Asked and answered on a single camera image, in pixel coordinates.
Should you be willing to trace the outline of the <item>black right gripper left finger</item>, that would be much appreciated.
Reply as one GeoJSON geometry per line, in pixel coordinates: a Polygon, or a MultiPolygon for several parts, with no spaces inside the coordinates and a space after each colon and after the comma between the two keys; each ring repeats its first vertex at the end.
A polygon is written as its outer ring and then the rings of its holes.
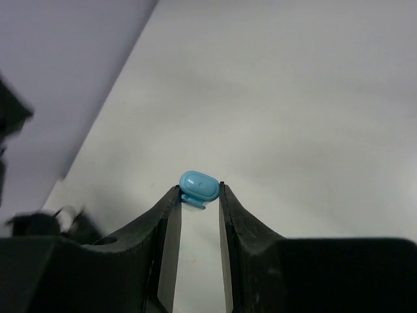
{"type": "Polygon", "coordinates": [[[61,235],[1,240],[2,312],[171,312],[181,192],[91,245],[61,235]]]}

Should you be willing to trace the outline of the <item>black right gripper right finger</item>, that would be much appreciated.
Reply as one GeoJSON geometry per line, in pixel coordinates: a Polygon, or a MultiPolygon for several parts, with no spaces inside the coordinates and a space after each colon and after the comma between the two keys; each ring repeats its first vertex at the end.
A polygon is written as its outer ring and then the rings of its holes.
{"type": "Polygon", "coordinates": [[[228,312],[415,312],[416,244],[399,238],[288,239],[220,185],[228,312]]]}

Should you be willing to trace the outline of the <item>blue highlighter cap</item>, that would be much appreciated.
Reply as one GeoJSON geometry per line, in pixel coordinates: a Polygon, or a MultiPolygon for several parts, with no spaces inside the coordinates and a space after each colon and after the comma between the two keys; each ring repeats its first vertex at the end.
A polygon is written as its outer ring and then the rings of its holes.
{"type": "Polygon", "coordinates": [[[218,198],[220,183],[213,177],[198,171],[187,171],[179,179],[182,202],[206,209],[205,204],[218,198]]]}

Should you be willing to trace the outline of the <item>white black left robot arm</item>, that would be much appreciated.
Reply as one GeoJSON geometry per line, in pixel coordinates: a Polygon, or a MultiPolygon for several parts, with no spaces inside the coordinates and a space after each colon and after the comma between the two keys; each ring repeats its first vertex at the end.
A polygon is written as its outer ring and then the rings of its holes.
{"type": "Polygon", "coordinates": [[[52,188],[56,175],[52,161],[35,141],[27,148],[7,151],[10,139],[24,134],[34,111],[1,82],[1,205],[11,214],[1,214],[1,237],[60,235],[79,244],[91,244],[102,236],[83,209],[65,205],[56,211],[43,211],[45,193],[52,188]]]}

